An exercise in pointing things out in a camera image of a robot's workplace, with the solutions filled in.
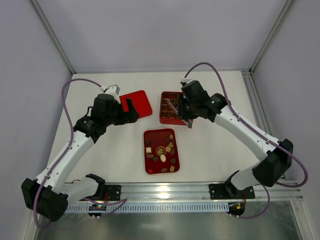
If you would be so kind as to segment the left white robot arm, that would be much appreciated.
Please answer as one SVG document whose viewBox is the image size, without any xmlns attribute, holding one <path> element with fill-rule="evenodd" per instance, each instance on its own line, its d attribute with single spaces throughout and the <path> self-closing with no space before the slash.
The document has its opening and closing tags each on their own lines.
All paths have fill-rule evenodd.
<svg viewBox="0 0 320 240">
<path fill-rule="evenodd" d="M 65 182 L 83 155 L 106 133 L 107 127 L 135 123 L 139 118 L 134 104 L 127 98 L 127 111 L 113 95 L 101 93 L 94 99 L 86 115 L 71 127 L 71 137 L 53 162 L 34 180 L 26 178 L 22 185 L 25 205 L 36 218 L 41 215 L 56 222 L 68 205 L 84 198 L 100 200 L 106 193 L 106 181 L 93 174 L 66 186 Z"/>
</svg>

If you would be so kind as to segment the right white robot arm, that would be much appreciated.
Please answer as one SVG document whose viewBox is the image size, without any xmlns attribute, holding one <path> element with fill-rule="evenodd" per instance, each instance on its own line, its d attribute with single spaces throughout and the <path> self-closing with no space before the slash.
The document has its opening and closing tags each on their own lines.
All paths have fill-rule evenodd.
<svg viewBox="0 0 320 240">
<path fill-rule="evenodd" d="M 197 80 L 183 79 L 178 100 L 178 118 L 187 122 L 201 117 L 224 128 L 241 141 L 258 159 L 258 163 L 237 170 L 224 182 L 231 198 L 248 187 L 272 187 L 292 165 L 293 144 L 267 134 L 251 122 L 245 125 L 242 116 L 232 112 L 220 93 L 209 96 Z"/>
</svg>

